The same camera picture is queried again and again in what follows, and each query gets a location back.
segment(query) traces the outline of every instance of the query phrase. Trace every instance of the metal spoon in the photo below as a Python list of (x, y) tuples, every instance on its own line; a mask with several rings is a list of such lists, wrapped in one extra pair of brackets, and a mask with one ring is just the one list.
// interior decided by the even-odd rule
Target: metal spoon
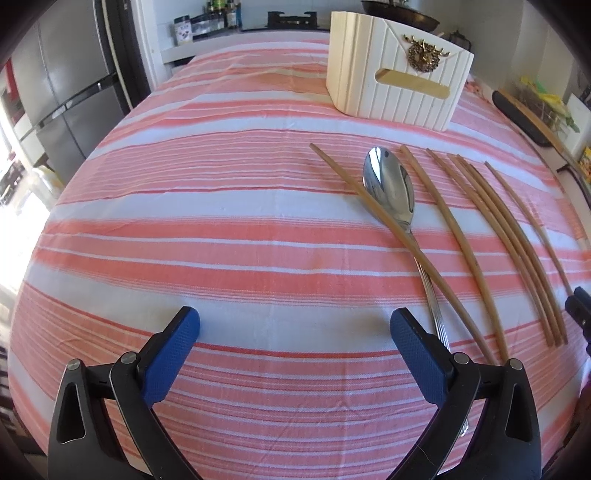
[[(363, 164), (363, 186), (416, 242), (410, 228), (414, 215), (413, 183), (396, 155), (386, 148), (373, 147), (365, 157)], [(449, 340), (443, 326), (439, 301), (435, 296), (433, 283), (416, 259), (415, 262), (419, 276), (423, 281), (437, 338), (449, 350)], [(468, 423), (466, 421), (460, 435), (465, 435), (467, 430)]]

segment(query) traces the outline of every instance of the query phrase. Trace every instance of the striped tablecloth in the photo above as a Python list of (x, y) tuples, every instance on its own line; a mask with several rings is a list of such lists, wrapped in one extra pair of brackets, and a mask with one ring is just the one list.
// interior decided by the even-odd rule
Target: striped tablecloth
[[(586, 241), (569, 201), (520, 135), (471, 93), (443, 133), (339, 113), (324, 85), (328, 40), (320, 33), (226, 39), (125, 118), (67, 186), (33, 253), (10, 344), (15, 403), (43, 448), (69, 359), (112, 362), (191, 305), (201, 336), (155, 410), (205, 478), (383, 479), (395, 468), (434, 413), (388, 331), (401, 306), (432, 331), (423, 286), (411, 255), (310, 142), (358, 179), (372, 146), (410, 146), (475, 250), (510, 354), (527, 368), (544, 459), (560, 444), (586, 360), (580, 331), (565, 314), (569, 345), (546, 347), (499, 239), (423, 149), (459, 153), (496, 185), (559, 304), (566, 292), (554, 265), (483, 162), (545, 226), (571, 284), (589, 288)], [(496, 351), (459, 247), (407, 168), (417, 240)], [(481, 361), (441, 301), (453, 349)], [(458, 441), (448, 465), (468, 441)]]

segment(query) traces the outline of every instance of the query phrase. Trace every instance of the wok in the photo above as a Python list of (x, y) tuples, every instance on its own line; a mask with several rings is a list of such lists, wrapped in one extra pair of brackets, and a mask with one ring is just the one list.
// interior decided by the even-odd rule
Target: wok
[(363, 4), (363, 10), (368, 15), (410, 25), (425, 32), (432, 32), (439, 25), (439, 22), (434, 18), (423, 15), (421, 12), (409, 7), (395, 5), (392, 0), (389, 3), (362, 0), (361, 3)]

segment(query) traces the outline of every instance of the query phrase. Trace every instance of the stove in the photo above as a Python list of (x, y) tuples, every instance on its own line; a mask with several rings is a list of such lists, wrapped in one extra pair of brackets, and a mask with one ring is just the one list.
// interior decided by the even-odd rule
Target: stove
[(316, 12), (304, 12), (304, 16), (284, 15), (284, 12), (267, 12), (269, 30), (318, 30)]

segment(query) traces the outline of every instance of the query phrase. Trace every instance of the white tissue box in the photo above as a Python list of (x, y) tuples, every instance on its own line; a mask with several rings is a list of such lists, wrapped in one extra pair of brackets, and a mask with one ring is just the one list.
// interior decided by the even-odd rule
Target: white tissue box
[(335, 107), (347, 115), (442, 131), (473, 58), (408, 25), (332, 12), (326, 86)]

